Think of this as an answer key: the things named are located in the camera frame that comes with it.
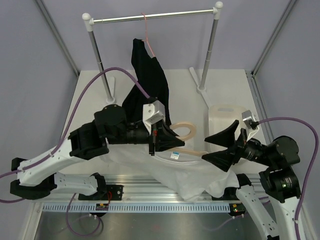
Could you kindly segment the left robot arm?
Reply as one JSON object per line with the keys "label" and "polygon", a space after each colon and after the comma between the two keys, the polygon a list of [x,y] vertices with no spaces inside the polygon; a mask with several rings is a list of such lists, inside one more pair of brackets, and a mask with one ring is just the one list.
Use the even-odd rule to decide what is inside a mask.
{"label": "left robot arm", "polygon": [[149,105],[146,122],[128,122],[123,107],[111,104],[94,114],[92,122],[72,131],[61,145],[27,160],[14,158],[11,170],[17,179],[10,183],[10,193],[26,200],[39,200],[53,193],[78,194],[79,200],[106,200],[114,187],[104,176],[71,176],[60,171],[76,163],[86,162],[109,153],[109,145],[142,145],[150,155],[176,147],[184,142],[164,120],[162,109]]}

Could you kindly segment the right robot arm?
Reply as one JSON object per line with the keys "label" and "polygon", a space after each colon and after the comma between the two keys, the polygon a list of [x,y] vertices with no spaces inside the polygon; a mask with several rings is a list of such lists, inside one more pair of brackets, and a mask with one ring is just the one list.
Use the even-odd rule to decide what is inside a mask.
{"label": "right robot arm", "polygon": [[263,239],[297,240],[297,207],[302,194],[299,180],[292,169],[293,165],[300,162],[296,141],[288,136],[280,136],[269,145],[263,145],[259,140],[249,138],[244,128],[241,128],[239,136],[235,137],[238,125],[239,121],[235,120],[225,130],[206,137],[205,142],[225,149],[205,154],[202,159],[224,172],[240,159],[266,166],[266,170],[259,173],[259,180],[273,207],[276,219],[271,218],[255,195],[246,174],[237,174],[238,181],[229,183],[226,193],[230,198],[238,198],[241,201]]}

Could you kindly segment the beige wooden hanger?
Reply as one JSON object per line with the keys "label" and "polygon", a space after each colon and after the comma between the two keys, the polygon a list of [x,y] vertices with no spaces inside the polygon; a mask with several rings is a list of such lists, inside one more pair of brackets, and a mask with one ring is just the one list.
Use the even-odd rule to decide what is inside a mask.
{"label": "beige wooden hanger", "polygon": [[[174,123],[170,126],[171,130],[176,130],[179,128],[186,128],[189,130],[189,133],[187,135],[177,137],[179,140],[182,140],[185,144],[190,143],[191,139],[193,139],[197,134],[197,127],[191,122],[182,121],[182,122]],[[187,155],[196,156],[196,157],[202,157],[203,155],[208,154],[207,151],[197,151],[197,150],[194,150],[193,148],[192,149],[186,148],[185,146],[174,147],[174,148],[169,149],[169,151],[177,152],[180,154],[187,154]]]}

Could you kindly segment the white t shirt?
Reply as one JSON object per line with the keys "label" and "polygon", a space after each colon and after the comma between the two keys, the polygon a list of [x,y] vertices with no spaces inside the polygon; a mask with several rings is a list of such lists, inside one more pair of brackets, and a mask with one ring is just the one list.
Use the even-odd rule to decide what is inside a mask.
{"label": "white t shirt", "polygon": [[101,157],[105,163],[142,171],[188,202],[196,201],[204,191],[220,198],[226,188],[240,186],[232,170],[224,172],[199,156],[178,150],[156,152],[152,156],[146,145],[110,145],[108,148],[109,153]]}

